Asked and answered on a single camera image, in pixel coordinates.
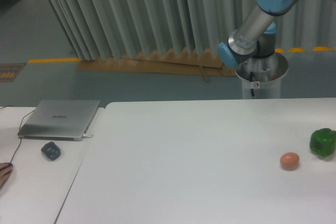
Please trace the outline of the person's hand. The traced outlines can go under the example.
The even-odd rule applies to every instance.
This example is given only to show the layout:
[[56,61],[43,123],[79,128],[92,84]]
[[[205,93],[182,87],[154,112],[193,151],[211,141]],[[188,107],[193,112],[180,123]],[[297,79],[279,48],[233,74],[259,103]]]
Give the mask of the person's hand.
[[1,163],[0,164],[0,188],[2,188],[5,182],[9,179],[12,171],[13,171],[12,163]]

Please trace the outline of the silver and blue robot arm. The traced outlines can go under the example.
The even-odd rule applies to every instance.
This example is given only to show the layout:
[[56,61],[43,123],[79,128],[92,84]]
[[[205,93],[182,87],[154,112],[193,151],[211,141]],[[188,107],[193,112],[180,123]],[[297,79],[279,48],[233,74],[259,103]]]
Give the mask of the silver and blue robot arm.
[[261,46],[259,38],[276,17],[289,12],[297,1],[299,0],[256,0],[257,6],[242,25],[230,34],[226,43],[218,45],[218,55],[222,62],[230,68],[236,68],[255,56]]

